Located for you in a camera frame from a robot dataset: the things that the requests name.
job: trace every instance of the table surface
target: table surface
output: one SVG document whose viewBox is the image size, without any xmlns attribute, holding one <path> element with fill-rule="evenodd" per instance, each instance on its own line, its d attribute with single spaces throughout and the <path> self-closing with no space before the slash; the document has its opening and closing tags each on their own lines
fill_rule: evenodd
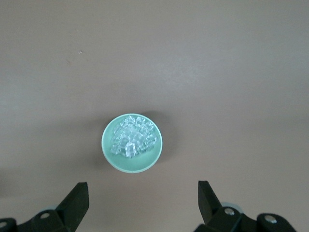
<svg viewBox="0 0 309 232">
<path fill-rule="evenodd" d="M 249 217 L 307 231 L 308 25 L 307 0 L 1 0 L 0 218 L 87 181 L 78 232 L 190 232 L 208 180 Z M 125 113 L 163 136 L 139 174 L 101 150 Z"/>
</svg>

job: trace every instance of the screw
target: screw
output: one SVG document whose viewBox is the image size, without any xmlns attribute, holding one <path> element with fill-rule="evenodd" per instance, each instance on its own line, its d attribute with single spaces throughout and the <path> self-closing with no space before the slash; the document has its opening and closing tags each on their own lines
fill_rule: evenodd
<svg viewBox="0 0 309 232">
<path fill-rule="evenodd" d="M 43 213 L 41 216 L 40 216 L 40 219 L 44 219 L 44 218 L 48 218 L 49 217 L 49 213 Z"/>
<path fill-rule="evenodd" d="M 6 221 L 2 221 L 0 222 L 0 228 L 3 228 L 7 225 L 7 222 Z"/>
<path fill-rule="evenodd" d="M 232 210 L 231 208 L 226 208 L 224 212 L 230 216 L 233 216 L 235 214 L 234 210 Z"/>
<path fill-rule="evenodd" d="M 265 215 L 265 220 L 269 223 L 276 224 L 277 220 L 272 215 Z"/>
</svg>

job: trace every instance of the mint green bowl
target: mint green bowl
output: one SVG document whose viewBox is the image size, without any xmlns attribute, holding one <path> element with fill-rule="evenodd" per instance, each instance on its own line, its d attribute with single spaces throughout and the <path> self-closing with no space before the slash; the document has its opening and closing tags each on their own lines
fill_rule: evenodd
<svg viewBox="0 0 309 232">
<path fill-rule="evenodd" d="M 111 152 L 113 129 L 124 118 L 128 116 L 132 116 L 134 118 L 140 116 L 144 118 L 146 121 L 153 123 L 155 127 L 155 133 L 158 137 L 158 141 L 154 145 L 153 149 L 132 158 L 127 158 L 122 155 L 115 155 Z M 113 166 L 114 168 L 125 173 L 140 173 L 151 168 L 159 159 L 162 152 L 162 146 L 163 146 L 162 135 L 159 128 L 152 120 L 143 115 L 138 114 L 125 114 L 120 115 L 117 118 L 113 119 L 105 128 L 102 136 L 102 150 L 108 163 L 110 163 L 111 166 Z"/>
</svg>

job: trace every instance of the ice cube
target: ice cube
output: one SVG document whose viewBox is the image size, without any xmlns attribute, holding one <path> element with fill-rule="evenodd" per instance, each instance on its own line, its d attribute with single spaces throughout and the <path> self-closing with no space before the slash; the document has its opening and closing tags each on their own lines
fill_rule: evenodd
<svg viewBox="0 0 309 232">
<path fill-rule="evenodd" d="M 128 137 L 127 137 L 128 140 L 129 140 L 129 141 L 133 141 L 135 135 L 136 135 L 136 132 L 131 131 L 131 132 L 129 133 Z"/>
<path fill-rule="evenodd" d="M 118 155 L 120 151 L 121 151 L 121 148 L 116 144 L 114 144 L 111 148 L 111 152 L 115 155 Z"/>
<path fill-rule="evenodd" d="M 123 139 L 128 139 L 129 140 L 129 135 L 130 135 L 130 131 L 129 130 L 125 130 L 122 134 L 121 134 L 121 138 Z"/>
<path fill-rule="evenodd" d="M 151 132 L 153 130 L 153 128 L 154 128 L 154 125 L 151 122 L 146 122 L 144 127 L 143 127 L 143 129 L 145 129 L 145 131 L 147 133 Z"/>
<path fill-rule="evenodd" d="M 132 117 L 132 116 L 129 116 L 125 119 L 125 121 L 128 123 L 128 124 L 135 124 L 135 118 Z"/>
<path fill-rule="evenodd" d="M 141 133 L 141 135 L 144 136 L 145 138 L 148 136 L 148 132 L 144 128 L 141 128 L 139 130 L 139 133 Z"/>
<path fill-rule="evenodd" d="M 121 137 L 121 135 L 122 135 L 123 132 L 124 132 L 124 129 L 123 129 L 122 127 L 119 128 L 119 129 L 116 131 L 114 137 Z"/>
<path fill-rule="evenodd" d="M 133 125 L 131 128 L 130 128 L 130 132 L 131 133 L 137 133 L 139 132 L 140 128 L 137 127 L 136 125 Z"/>
<path fill-rule="evenodd" d="M 145 123 L 145 119 L 142 117 L 137 117 L 137 119 L 135 120 L 135 125 L 137 127 L 142 127 Z"/>
<path fill-rule="evenodd" d="M 116 134 L 119 130 L 121 130 L 121 126 L 120 125 L 117 125 L 114 127 L 114 134 Z"/>
<path fill-rule="evenodd" d="M 134 157 L 136 155 L 136 149 L 134 143 L 126 144 L 126 157 Z"/>
<path fill-rule="evenodd" d="M 112 143 L 113 143 L 113 144 L 117 144 L 117 143 L 119 143 L 120 139 L 121 139 L 120 136 L 114 136 L 114 137 L 112 138 Z"/>
<path fill-rule="evenodd" d="M 152 146 L 155 145 L 156 141 L 158 140 L 157 135 L 155 134 L 155 132 L 151 133 L 150 135 L 148 135 L 148 137 L 145 140 L 145 144 L 147 146 Z"/>
<path fill-rule="evenodd" d="M 138 148 L 138 153 L 142 154 L 147 150 L 147 145 L 146 144 L 141 144 Z"/>
<path fill-rule="evenodd" d="M 128 120 L 128 118 L 125 118 L 124 120 L 122 120 L 121 122 L 120 122 L 120 126 L 123 128 L 123 129 L 126 129 L 126 128 L 128 128 L 129 127 L 129 123 L 130 121 Z"/>
<path fill-rule="evenodd" d="M 126 144 L 127 144 L 128 142 L 129 142 L 128 139 L 122 138 L 122 139 L 120 140 L 120 142 L 119 142 L 119 147 L 120 147 L 121 149 L 125 148 L 125 147 L 126 147 Z"/>
<path fill-rule="evenodd" d="M 146 136 L 137 132 L 136 135 L 133 138 L 133 141 L 137 146 L 140 146 L 145 141 Z"/>
</svg>

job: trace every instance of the bowl rim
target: bowl rim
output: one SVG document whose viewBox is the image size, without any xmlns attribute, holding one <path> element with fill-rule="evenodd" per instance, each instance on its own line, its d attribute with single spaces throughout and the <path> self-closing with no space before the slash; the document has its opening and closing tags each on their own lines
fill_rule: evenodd
<svg viewBox="0 0 309 232">
<path fill-rule="evenodd" d="M 149 120 L 151 123 L 153 123 L 154 127 L 156 128 L 156 130 L 158 131 L 159 133 L 159 139 L 161 141 L 161 146 L 160 146 L 160 151 L 159 151 L 159 154 L 157 155 L 157 157 L 155 158 L 155 160 L 150 164 L 148 165 L 147 167 L 145 168 L 142 168 L 142 169 L 139 169 L 139 170 L 126 170 L 126 169 L 123 169 L 123 168 L 120 168 L 116 165 L 114 165 L 105 155 L 105 152 L 104 152 L 104 147 L 103 147 L 103 138 L 104 138 L 104 135 L 106 133 L 106 129 L 114 122 L 116 121 L 117 119 L 121 118 L 121 117 L 125 117 L 125 116 L 141 116 L 147 120 Z M 136 113 L 128 113 L 128 114 L 123 114 L 123 115 L 119 115 L 117 116 L 116 118 L 114 118 L 112 121 L 109 122 L 109 124 L 105 127 L 104 129 L 104 132 L 102 134 L 102 140 L 101 140 L 101 146 L 102 146 L 102 151 L 103 151 L 103 155 L 105 157 L 105 159 L 107 160 L 107 162 L 112 166 L 114 167 L 115 169 L 119 170 L 119 171 L 122 171 L 124 173 L 141 173 L 141 172 L 144 172 L 146 170 L 148 170 L 149 168 L 151 168 L 159 159 L 159 157 L 161 156 L 161 153 L 162 153 L 162 148 L 163 148 L 163 139 L 162 139 L 162 135 L 161 135 L 161 131 L 159 130 L 158 126 L 148 117 L 144 116 L 144 115 L 141 115 L 141 114 L 136 114 Z"/>
</svg>

